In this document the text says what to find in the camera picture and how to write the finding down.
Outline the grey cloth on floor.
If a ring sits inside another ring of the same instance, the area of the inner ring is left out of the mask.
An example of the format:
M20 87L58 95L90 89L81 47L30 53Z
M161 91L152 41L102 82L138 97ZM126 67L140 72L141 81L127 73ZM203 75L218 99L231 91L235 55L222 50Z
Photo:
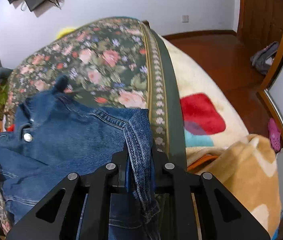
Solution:
M277 54L279 42L274 41L264 49L256 52L251 58L250 62L259 73L266 75L274 62Z

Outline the blue denim jacket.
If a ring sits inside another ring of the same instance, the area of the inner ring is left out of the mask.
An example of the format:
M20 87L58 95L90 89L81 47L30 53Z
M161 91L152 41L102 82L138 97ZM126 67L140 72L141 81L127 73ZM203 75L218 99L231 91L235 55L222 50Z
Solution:
M127 148L128 193L112 196L109 238L159 239L148 111L89 108L65 92L67 85L61 76L52 89L27 98L14 130L0 133L0 192L11 222L69 173L92 173Z

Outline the white wall socket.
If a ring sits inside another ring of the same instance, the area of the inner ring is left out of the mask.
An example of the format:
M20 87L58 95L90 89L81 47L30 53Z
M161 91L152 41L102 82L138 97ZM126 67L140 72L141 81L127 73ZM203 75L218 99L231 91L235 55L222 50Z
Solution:
M189 16L188 15L182 15L182 23L188 23L189 22Z

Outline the yellow round object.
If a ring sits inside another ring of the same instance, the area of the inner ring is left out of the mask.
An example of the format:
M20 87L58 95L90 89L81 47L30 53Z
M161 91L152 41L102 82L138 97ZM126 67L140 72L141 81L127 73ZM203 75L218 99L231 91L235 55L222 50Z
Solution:
M69 33L75 31L75 30L76 30L76 28L74 28L74 27L65 27L65 28L62 28L62 29L60 29L60 30L57 32L57 34L56 34L56 39L58 40L58 39L64 37L65 35L68 35Z

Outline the beige colourful fleece blanket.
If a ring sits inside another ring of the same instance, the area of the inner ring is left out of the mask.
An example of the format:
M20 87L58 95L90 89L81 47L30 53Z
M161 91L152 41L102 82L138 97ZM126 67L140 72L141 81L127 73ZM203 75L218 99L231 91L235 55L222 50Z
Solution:
M274 237L282 205L269 139L249 133L200 65L169 41L164 44L180 95L188 171L212 173Z

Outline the dark floral bedspread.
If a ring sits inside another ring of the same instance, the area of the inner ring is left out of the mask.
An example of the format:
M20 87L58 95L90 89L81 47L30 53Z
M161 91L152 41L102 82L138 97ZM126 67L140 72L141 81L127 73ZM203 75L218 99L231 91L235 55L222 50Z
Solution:
M182 111L173 64L163 40L143 22L104 18L51 42L22 61L9 77L4 113L15 125L18 106L66 76L65 92L89 108L146 109L152 148L185 164ZM165 195L155 192L157 228Z

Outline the wooden door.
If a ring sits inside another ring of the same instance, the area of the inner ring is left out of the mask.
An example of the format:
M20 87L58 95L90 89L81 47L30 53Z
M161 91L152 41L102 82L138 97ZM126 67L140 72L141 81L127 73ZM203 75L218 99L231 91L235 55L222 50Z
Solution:
M283 0L240 0L237 36L251 54L279 42L274 62L258 90L270 88L283 66Z

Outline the pink croc shoe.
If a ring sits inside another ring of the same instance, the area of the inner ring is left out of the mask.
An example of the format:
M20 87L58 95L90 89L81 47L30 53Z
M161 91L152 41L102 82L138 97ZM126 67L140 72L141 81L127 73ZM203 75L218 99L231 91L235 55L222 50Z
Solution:
M276 122L273 118L269 120L267 127L269 131L269 140L271 146L275 152L279 152L281 149L281 144L280 144L281 131L277 127Z

